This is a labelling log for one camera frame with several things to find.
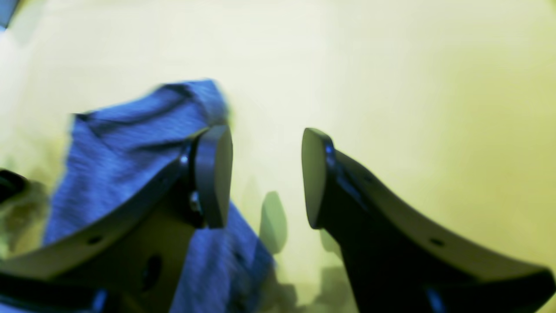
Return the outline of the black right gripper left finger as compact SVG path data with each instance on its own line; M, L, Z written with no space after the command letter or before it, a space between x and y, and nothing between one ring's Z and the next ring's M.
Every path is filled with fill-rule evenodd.
M233 144L226 125L183 141L137 194L79 232L1 263L3 313L166 313L197 229L224 228Z

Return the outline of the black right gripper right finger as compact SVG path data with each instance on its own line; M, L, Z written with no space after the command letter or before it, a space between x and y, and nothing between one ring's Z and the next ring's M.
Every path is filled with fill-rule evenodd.
M542 265L427 218L313 127L301 144L308 224L337 242L360 313L535 313L555 294Z

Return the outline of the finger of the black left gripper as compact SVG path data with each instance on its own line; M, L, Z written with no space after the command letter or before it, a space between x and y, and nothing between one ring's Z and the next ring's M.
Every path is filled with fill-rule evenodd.
M7 169L0 170L0 203L26 190L28 180Z

